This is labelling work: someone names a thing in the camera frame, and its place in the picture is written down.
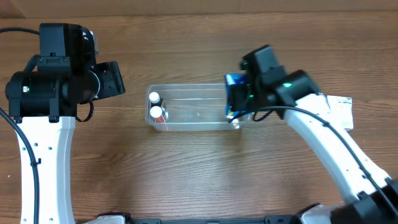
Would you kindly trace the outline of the blue VapoDrops box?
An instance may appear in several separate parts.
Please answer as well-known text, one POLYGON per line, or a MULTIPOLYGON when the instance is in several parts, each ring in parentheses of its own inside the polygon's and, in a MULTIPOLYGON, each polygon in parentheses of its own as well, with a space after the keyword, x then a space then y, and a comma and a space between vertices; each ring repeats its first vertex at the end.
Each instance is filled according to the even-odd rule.
POLYGON ((229 114, 228 113, 228 86, 234 84, 248 84, 247 83, 247 76, 242 73, 229 73, 224 76, 225 80, 225 87, 226 87, 226 117, 228 119, 232 119, 237 114, 229 114))

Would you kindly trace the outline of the dark bottle white cap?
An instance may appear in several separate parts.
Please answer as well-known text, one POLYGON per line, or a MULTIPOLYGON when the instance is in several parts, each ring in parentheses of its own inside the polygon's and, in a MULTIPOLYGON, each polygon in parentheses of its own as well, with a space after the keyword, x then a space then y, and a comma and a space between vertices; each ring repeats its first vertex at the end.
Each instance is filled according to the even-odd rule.
POLYGON ((164 99, 156 91, 153 91, 149 94, 149 101, 151 107, 159 106, 161 108, 165 108, 164 99))

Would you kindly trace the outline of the orange bottle white cap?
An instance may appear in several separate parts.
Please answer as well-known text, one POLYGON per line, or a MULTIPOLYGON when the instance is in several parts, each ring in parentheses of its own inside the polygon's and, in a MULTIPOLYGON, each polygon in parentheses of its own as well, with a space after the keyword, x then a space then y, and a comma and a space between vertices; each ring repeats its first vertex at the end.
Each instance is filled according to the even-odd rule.
POLYGON ((168 112, 161 106, 153 106, 149 111, 156 123, 165 123, 168 120, 168 112))

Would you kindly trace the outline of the white medicine box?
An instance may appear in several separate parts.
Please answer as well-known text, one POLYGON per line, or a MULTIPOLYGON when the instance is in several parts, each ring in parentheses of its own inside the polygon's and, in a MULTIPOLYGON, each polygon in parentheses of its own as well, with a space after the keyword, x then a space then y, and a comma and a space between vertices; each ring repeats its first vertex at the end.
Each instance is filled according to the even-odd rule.
POLYGON ((336 116, 342 127, 349 132, 354 128, 353 122, 353 99, 345 96, 327 95, 326 100, 330 112, 336 116))

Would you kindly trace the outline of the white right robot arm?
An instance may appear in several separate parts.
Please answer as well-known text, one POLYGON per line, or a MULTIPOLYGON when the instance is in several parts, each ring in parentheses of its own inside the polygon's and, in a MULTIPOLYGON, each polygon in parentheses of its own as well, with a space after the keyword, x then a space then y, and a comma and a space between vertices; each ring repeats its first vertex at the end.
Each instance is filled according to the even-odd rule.
POLYGON ((270 45, 245 55, 240 69, 224 77, 229 120, 277 113, 310 146, 344 201, 312 205, 292 215, 291 223, 397 223, 397 181, 330 113, 326 96, 305 71, 287 73, 270 45))

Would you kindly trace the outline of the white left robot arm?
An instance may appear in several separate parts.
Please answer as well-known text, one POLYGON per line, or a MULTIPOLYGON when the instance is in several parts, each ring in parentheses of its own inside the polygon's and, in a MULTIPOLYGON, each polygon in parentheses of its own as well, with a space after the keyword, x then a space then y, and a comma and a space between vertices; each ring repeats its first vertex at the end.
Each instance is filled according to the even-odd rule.
POLYGON ((73 223, 70 152, 79 105, 125 93, 115 61, 98 63, 86 27, 42 23, 40 52, 13 74, 1 116, 17 135, 21 157, 21 222, 73 223))

